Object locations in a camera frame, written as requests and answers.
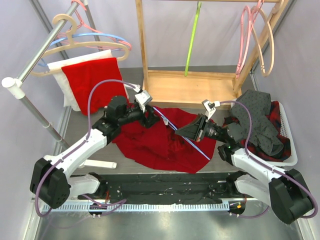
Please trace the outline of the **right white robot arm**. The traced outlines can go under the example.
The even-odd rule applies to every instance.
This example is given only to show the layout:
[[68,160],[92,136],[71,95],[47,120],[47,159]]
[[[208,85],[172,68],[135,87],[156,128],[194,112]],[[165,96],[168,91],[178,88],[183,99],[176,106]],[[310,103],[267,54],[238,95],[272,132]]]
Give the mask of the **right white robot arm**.
[[244,139],[241,127],[232,122],[219,126],[198,114],[189,124],[178,128],[181,137],[200,142],[204,138],[222,142],[218,153],[223,161],[241,169],[235,180],[226,184],[226,193],[233,198],[249,195],[271,207],[285,224],[299,218],[313,218],[319,206],[296,169],[285,170],[252,155],[241,145]]

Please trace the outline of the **dark red skirt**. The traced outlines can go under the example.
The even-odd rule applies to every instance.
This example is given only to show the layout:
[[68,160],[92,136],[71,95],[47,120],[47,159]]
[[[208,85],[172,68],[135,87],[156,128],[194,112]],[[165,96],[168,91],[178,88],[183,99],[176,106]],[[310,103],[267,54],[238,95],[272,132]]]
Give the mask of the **dark red skirt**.
[[191,144],[165,125],[161,119],[150,128],[138,121],[124,125],[121,133],[112,141],[126,158],[154,169],[178,171],[195,174],[201,170],[214,155],[217,141],[205,138],[195,145]]

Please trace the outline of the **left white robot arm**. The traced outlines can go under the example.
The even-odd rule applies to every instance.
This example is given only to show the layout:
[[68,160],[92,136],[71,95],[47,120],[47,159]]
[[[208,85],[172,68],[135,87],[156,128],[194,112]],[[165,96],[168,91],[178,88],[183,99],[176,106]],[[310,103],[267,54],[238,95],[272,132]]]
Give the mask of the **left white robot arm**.
[[89,125],[88,132],[57,156],[45,156],[34,165],[30,191],[35,200],[42,200],[57,209],[67,199],[90,194],[100,200],[107,192],[103,180],[96,173],[73,177],[73,172],[91,155],[110,144],[120,133],[122,126],[139,122],[150,128],[159,121],[149,105],[152,97],[142,91],[135,95],[132,105],[123,96],[115,96],[103,111],[103,116]]

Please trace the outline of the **white plastic laundry basket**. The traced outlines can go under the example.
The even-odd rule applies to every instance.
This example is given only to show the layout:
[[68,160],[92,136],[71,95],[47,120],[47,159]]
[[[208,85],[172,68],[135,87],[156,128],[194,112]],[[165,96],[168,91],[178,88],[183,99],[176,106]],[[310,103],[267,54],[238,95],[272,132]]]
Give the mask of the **white plastic laundry basket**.
[[260,158],[260,159],[262,159],[272,165],[275,165],[277,167],[284,167],[284,166],[291,167],[291,166],[294,166],[298,162],[298,157],[297,157],[294,142],[292,140],[292,134],[290,132],[290,128],[288,127],[288,121],[285,119],[285,111],[284,111],[284,108],[280,102],[279,102],[279,109],[280,109],[280,119],[281,119],[280,134],[283,135],[284,137],[287,137],[290,139],[290,147],[291,147],[290,157],[283,162],[266,161],[266,160],[260,158],[259,156],[255,155],[254,153],[250,152],[248,148],[247,149],[248,149],[249,153],[254,155],[256,158]]

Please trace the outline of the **blue wire hanger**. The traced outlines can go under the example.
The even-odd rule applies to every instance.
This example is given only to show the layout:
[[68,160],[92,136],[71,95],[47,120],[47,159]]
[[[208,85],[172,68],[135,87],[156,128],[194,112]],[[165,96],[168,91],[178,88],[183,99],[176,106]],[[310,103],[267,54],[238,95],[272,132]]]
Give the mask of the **blue wire hanger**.
[[[160,117],[162,118],[164,124],[166,126],[170,126],[174,131],[176,131],[178,128],[159,110],[157,109],[155,106],[153,107],[153,109],[160,115]],[[210,161],[211,159],[199,148],[197,147],[190,139],[182,136],[182,138],[190,145],[192,146],[198,153],[200,153],[202,156],[204,156],[208,161]]]

